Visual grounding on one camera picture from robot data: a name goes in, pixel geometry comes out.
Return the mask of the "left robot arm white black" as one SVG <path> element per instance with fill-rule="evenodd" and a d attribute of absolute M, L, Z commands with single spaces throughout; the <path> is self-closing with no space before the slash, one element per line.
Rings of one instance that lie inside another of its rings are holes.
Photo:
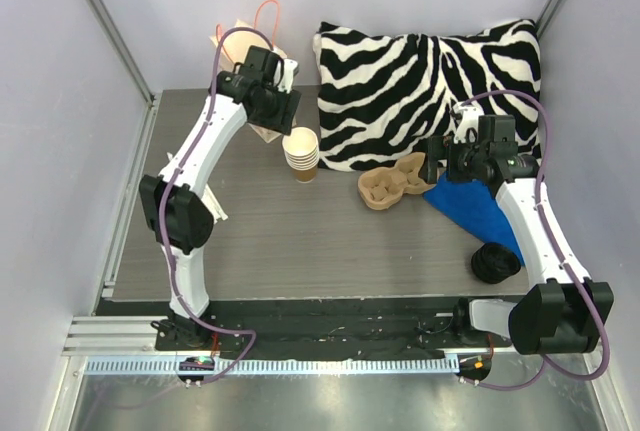
<path fill-rule="evenodd" d="M 152 324 L 161 350 L 203 349 L 218 330 L 204 280 L 204 246 L 216 222 L 204 201 L 208 180 L 246 123 L 290 133 L 300 101 L 293 88 L 297 72 L 291 59 L 273 74 L 220 72 L 178 152 L 158 175 L 140 181 L 145 221 L 162 248 L 171 289 L 167 317 Z"/>

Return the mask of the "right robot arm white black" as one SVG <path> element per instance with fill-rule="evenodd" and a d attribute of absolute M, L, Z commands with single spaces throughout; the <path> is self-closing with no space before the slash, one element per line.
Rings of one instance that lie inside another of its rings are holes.
<path fill-rule="evenodd" d="M 472 346 L 487 332 L 509 340 L 522 355 L 590 353 L 607 347 L 605 323 L 614 295 L 596 282 L 568 246 L 548 201 L 537 160 L 513 141 L 457 143 L 431 137 L 419 174 L 437 177 L 439 161 L 454 183 L 480 181 L 505 215 L 528 273 L 529 291 L 516 303 L 471 299 L 451 322 L 457 342 Z"/>

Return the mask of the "blue cloth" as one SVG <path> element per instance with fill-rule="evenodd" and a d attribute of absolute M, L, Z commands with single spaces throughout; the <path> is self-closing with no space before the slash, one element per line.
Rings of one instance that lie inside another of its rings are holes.
<path fill-rule="evenodd" d="M 443 174 L 423 198 L 480 241 L 505 246 L 524 264 L 511 225 L 482 182 L 453 183 Z"/>

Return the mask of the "stack of paper cups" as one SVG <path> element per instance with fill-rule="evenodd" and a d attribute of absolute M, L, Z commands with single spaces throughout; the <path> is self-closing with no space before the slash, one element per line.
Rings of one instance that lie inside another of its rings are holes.
<path fill-rule="evenodd" d="M 319 140 L 307 127 L 294 127 L 283 137 L 282 148 L 287 164 L 299 183 L 315 179 L 319 163 Z"/>

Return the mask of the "kraft paper gift bag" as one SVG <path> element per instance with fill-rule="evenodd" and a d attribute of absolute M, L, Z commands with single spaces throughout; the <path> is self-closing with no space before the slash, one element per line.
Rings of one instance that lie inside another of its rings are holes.
<path fill-rule="evenodd" d="M 254 20 L 252 24 L 249 24 L 245 21 L 237 19 L 234 27 L 248 27 L 251 29 L 258 28 L 259 16 L 263 8 L 268 4 L 274 4 L 276 6 L 275 12 L 275 20 L 272 26 L 272 30 L 267 32 L 267 37 L 269 38 L 270 43 L 273 45 L 274 51 L 279 54 L 283 59 L 287 58 L 287 54 L 280 49 L 275 43 L 275 36 L 278 30 L 281 6 L 277 0 L 265 0 L 256 10 Z M 267 48 L 266 42 L 259 37 L 258 35 L 247 32 L 247 31 L 239 31 L 233 33 L 230 37 L 228 37 L 221 48 L 220 61 L 219 61 L 219 69 L 225 71 L 232 71 L 233 66 L 240 62 L 242 63 L 246 55 L 248 53 L 249 47 L 252 45 L 256 45 L 261 48 Z M 259 127 L 256 125 L 250 125 L 251 129 L 256 132 L 258 136 L 261 137 L 263 141 L 266 143 L 271 143 L 276 140 L 280 133 L 276 131 L 267 130 L 266 128 Z"/>

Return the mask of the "cardboard cup carrier tray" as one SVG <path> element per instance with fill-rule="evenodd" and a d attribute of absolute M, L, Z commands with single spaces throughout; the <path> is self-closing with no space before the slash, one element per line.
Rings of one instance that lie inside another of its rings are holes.
<path fill-rule="evenodd" d="M 392 167 L 377 167 L 363 173 L 357 182 L 365 205 L 383 211 L 397 204 L 404 195 L 422 195 L 433 189 L 418 173 L 426 159 L 423 152 L 411 153 L 396 161 Z"/>

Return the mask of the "stack of black lids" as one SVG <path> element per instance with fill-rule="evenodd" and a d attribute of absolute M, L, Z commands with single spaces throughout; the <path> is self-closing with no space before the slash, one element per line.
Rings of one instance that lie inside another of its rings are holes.
<path fill-rule="evenodd" d="M 499 243 L 485 243 L 472 255 L 471 270 L 479 280 L 498 284 L 518 274 L 521 262 L 509 248 Z"/>

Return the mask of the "zebra print pillow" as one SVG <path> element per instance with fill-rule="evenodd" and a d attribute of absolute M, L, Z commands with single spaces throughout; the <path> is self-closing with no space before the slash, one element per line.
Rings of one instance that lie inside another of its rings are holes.
<path fill-rule="evenodd" d="M 540 96 L 536 24 L 518 19 L 477 34 L 368 36 L 323 22 L 312 48 L 320 77 L 320 165 L 333 171 L 390 166 L 451 135 L 455 104 L 496 91 L 480 106 L 510 115 L 519 150 L 541 155 L 537 110 L 517 92 Z"/>

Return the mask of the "white wrapped straws bundle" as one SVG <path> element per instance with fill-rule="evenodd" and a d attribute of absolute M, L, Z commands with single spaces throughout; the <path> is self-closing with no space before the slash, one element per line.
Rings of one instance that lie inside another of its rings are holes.
<path fill-rule="evenodd" d="M 208 211 L 212 214 L 215 224 L 217 224 L 219 221 L 225 221 L 228 219 L 228 215 L 220 205 L 209 185 L 205 186 L 201 201 L 208 209 Z"/>

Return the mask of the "aluminium front rail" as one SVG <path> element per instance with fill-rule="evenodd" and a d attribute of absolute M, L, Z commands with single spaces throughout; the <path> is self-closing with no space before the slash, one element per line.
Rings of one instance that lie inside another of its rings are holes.
<path fill-rule="evenodd" d="M 85 373 L 93 376 L 208 376 L 225 368 L 230 369 L 231 376 L 456 374 L 459 372 L 459 360 L 457 355 L 449 354 L 439 359 L 382 361 L 244 359 L 235 364 L 230 359 L 205 356 L 95 356 L 88 359 Z"/>

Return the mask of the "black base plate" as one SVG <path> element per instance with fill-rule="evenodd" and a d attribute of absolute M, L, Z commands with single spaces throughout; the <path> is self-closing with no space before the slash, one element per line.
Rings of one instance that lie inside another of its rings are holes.
<path fill-rule="evenodd" d="M 453 321 L 456 297 L 213 301 L 198 331 L 180 317 L 152 321 L 159 351 L 215 350 L 226 359 L 343 361 L 439 358 L 449 348 L 509 346 Z"/>

